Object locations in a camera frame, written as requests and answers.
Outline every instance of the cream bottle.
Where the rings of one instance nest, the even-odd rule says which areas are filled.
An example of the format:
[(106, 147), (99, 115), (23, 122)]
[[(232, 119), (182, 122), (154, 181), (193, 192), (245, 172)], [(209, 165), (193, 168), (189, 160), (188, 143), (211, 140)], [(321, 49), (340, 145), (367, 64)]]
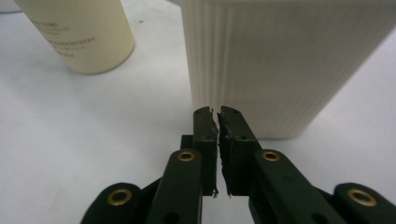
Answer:
[(97, 74), (123, 63), (134, 37), (120, 0), (15, 0), (74, 71)]

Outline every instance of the ribbed white container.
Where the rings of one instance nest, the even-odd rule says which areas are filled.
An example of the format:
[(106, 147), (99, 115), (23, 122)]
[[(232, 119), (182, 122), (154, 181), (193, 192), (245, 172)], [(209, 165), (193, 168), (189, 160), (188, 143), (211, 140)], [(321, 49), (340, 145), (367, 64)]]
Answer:
[(182, 0), (194, 106), (299, 135), (396, 24), (394, 0)]

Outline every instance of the white table surface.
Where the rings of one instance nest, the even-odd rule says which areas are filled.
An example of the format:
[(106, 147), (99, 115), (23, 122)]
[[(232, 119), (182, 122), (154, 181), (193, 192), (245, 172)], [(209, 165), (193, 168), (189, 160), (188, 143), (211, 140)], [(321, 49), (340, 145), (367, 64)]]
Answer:
[[(0, 14), (0, 223), (79, 223), (102, 189), (160, 177), (192, 133), (179, 6), (122, 3), (136, 46), (101, 75), (70, 71), (22, 13)], [(357, 182), (396, 203), (395, 59), (393, 32), (300, 137), (262, 147), (318, 188)], [(248, 198), (218, 185), (202, 223), (252, 223)]]

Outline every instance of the white container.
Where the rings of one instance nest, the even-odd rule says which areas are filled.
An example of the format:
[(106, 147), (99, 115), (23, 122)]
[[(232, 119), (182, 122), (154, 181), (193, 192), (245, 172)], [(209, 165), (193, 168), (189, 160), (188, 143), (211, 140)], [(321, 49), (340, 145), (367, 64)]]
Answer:
[(299, 135), (396, 24), (395, 0), (181, 6), (194, 107), (234, 107), (258, 138)]
[(95, 74), (121, 64), (134, 37), (120, 0), (16, 0), (73, 70)]

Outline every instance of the brass insert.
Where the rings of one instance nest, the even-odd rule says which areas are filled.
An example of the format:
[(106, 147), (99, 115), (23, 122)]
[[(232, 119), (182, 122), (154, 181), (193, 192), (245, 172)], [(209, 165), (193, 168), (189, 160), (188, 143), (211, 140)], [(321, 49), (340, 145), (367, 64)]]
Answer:
[(353, 201), (361, 205), (369, 206), (369, 207), (376, 206), (376, 199), (371, 194), (361, 189), (350, 189), (347, 192), (347, 195)]
[(184, 151), (178, 154), (178, 159), (180, 161), (192, 161), (195, 158), (195, 155), (192, 152)]
[(107, 197), (107, 202), (113, 206), (120, 206), (132, 199), (132, 192), (128, 189), (116, 189)]
[(262, 157), (268, 161), (279, 161), (280, 157), (275, 152), (265, 151), (262, 153)]

